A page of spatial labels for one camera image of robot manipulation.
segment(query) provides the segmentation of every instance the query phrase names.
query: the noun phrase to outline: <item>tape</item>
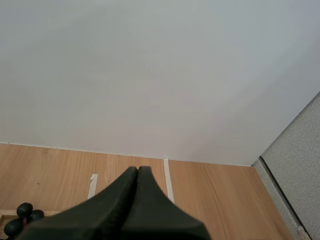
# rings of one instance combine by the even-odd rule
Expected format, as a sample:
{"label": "tape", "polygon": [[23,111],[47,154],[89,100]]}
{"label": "tape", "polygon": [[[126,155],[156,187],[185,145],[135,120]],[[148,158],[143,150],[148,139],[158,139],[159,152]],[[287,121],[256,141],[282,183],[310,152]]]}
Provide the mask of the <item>tape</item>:
{"label": "tape", "polygon": [[96,186],[98,181],[98,174],[92,174],[91,178],[92,181],[89,186],[88,198],[92,198],[96,194]]}

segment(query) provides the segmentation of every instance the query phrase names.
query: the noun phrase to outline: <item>white wall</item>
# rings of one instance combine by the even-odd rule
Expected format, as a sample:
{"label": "white wall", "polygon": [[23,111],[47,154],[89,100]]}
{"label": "white wall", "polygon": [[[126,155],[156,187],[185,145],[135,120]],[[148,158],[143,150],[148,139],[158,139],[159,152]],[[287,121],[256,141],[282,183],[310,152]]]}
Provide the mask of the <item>white wall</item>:
{"label": "white wall", "polygon": [[319,7],[0,1],[0,142],[250,165],[320,90]]}

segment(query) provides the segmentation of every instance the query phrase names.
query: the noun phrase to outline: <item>light wood floor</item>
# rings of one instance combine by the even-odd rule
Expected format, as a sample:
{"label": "light wood floor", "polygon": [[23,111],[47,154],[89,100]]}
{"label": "light wood floor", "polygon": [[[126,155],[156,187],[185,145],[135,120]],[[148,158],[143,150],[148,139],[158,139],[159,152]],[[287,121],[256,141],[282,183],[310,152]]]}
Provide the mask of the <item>light wood floor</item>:
{"label": "light wood floor", "polygon": [[292,240],[254,167],[170,161],[175,204],[213,240]]}
{"label": "light wood floor", "polygon": [[130,166],[151,166],[167,193],[159,159],[45,147],[0,144],[0,209],[32,203],[43,211],[62,211],[87,200],[90,178],[98,174],[96,193]]}
{"label": "light wood floor", "polygon": [[[151,166],[167,194],[162,159],[0,143],[0,209],[23,202],[62,211],[87,199],[130,166]],[[169,161],[175,203],[205,223],[213,240],[292,240],[255,168]]]}

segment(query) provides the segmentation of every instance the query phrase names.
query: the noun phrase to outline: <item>speckled gray surface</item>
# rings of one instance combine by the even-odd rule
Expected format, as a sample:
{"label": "speckled gray surface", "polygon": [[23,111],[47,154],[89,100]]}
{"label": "speckled gray surface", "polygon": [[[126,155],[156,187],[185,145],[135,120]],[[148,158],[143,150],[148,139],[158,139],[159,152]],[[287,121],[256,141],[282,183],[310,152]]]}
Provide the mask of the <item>speckled gray surface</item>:
{"label": "speckled gray surface", "polygon": [[297,227],[300,224],[296,219],[295,215],[292,213],[290,207],[288,206],[286,200],[279,191],[274,180],[269,175],[269,172],[266,170],[264,164],[260,159],[258,159],[252,166],[255,167],[256,171],[258,172],[266,190],[270,194],[270,197],[272,198],[276,208],[278,209],[278,212],[282,216],[287,228],[293,236],[293,239],[301,240],[297,233]]}
{"label": "speckled gray surface", "polygon": [[320,93],[262,157],[312,239],[320,240]]}

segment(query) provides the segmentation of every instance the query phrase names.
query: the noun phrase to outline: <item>white tape strip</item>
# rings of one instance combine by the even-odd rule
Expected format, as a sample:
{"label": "white tape strip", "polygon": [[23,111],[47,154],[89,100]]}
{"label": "white tape strip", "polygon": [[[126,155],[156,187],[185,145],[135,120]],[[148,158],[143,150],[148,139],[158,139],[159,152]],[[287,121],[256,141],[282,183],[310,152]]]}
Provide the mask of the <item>white tape strip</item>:
{"label": "white tape strip", "polygon": [[97,180],[98,180],[98,174],[92,174],[91,176],[91,183],[89,186],[89,192],[88,192],[88,198],[92,198],[96,194],[96,186],[97,186]]}
{"label": "white tape strip", "polygon": [[163,159],[163,165],[164,165],[164,175],[165,175],[165,181],[166,181],[166,190],[168,191],[168,198],[171,200],[171,202],[175,203],[174,192],[172,191],[172,185],[171,185],[168,158]]}

